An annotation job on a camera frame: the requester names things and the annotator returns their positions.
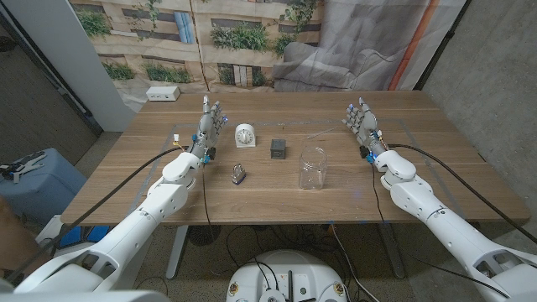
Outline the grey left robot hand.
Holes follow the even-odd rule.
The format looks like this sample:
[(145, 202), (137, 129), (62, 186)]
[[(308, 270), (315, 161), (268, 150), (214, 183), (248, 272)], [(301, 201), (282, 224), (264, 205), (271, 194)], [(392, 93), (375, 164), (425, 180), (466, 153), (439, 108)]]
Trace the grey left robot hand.
[(214, 159), (218, 136), (227, 121), (227, 116), (222, 115), (220, 102), (216, 101), (211, 105), (209, 96), (204, 95), (201, 119), (197, 132), (192, 137), (193, 144), (190, 146), (189, 152), (196, 155), (204, 164)]

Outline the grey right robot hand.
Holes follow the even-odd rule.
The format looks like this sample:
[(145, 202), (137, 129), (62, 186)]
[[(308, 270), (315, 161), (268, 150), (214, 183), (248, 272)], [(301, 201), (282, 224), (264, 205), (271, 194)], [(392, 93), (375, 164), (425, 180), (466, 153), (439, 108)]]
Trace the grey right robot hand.
[(350, 104), (346, 112), (346, 117), (341, 121), (356, 136), (361, 157), (373, 164), (381, 153), (388, 151), (385, 143), (381, 142), (382, 134), (377, 118), (361, 96), (358, 98), (358, 104)]

